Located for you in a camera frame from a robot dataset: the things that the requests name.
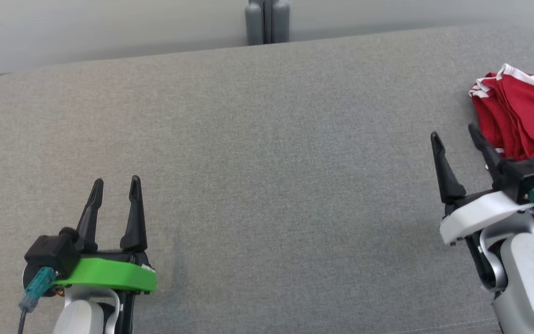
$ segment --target white wall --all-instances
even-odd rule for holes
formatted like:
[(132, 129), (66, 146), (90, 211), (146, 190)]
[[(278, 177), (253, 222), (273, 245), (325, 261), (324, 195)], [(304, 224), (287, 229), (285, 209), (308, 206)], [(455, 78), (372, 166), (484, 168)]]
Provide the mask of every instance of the white wall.
[[(534, 29), (534, 0), (291, 0), (290, 39), (492, 20)], [(0, 73), (246, 44), (248, 0), (0, 0)]]

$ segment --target black cable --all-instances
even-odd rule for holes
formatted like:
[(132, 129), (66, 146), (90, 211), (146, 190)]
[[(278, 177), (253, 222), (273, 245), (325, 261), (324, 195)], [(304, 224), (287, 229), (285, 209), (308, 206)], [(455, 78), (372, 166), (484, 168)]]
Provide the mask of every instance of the black cable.
[(22, 313), (19, 315), (19, 324), (18, 324), (18, 334), (24, 332), (24, 321), (26, 320), (26, 311), (27, 309), (22, 308)]

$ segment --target green plastic strip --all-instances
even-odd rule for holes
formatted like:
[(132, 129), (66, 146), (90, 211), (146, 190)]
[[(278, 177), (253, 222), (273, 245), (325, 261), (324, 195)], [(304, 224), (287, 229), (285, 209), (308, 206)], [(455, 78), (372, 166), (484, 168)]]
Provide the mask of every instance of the green plastic strip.
[(55, 285), (89, 285), (127, 291), (155, 291), (156, 274), (132, 263), (81, 258), (68, 279), (55, 281)]

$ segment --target folded red fabric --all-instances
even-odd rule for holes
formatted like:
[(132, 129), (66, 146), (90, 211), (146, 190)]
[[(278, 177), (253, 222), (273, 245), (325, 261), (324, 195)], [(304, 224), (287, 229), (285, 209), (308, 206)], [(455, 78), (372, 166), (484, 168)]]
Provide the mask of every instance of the folded red fabric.
[(507, 158), (534, 158), (534, 74), (504, 64), (477, 79), (469, 96), (479, 129), (492, 145)]

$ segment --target robot arm with green bracket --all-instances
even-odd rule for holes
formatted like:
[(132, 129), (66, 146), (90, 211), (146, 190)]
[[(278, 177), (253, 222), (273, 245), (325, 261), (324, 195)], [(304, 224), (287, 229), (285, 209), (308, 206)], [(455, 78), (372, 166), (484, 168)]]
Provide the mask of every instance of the robot arm with green bracket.
[[(135, 296), (141, 292), (150, 294), (156, 288), (156, 274), (145, 252), (146, 220), (140, 178), (133, 176), (131, 180), (131, 209), (120, 250), (99, 251), (95, 243), (103, 186), (102, 179), (95, 181), (76, 230), (63, 228), (58, 236), (38, 237), (24, 256), (27, 296), (43, 268), (54, 273), (44, 295), (65, 296), (65, 308), (53, 334), (131, 334)], [(112, 298), (114, 305), (90, 300), (100, 296)], [(38, 297), (31, 307), (26, 307), (29, 303), (24, 300), (20, 303), (23, 310), (20, 328)]]

